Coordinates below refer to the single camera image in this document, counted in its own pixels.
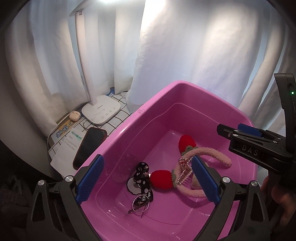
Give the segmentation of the person's right hand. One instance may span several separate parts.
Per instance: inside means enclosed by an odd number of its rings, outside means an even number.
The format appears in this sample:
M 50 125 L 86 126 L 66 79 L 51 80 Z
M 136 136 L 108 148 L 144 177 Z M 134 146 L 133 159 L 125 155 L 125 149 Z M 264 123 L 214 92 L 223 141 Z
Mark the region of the person's right hand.
M 279 178 L 270 173 L 264 179 L 261 191 L 265 198 L 272 198 L 283 209 L 278 226 L 284 228 L 288 225 L 295 213 L 295 194 L 283 188 L 278 181 Z

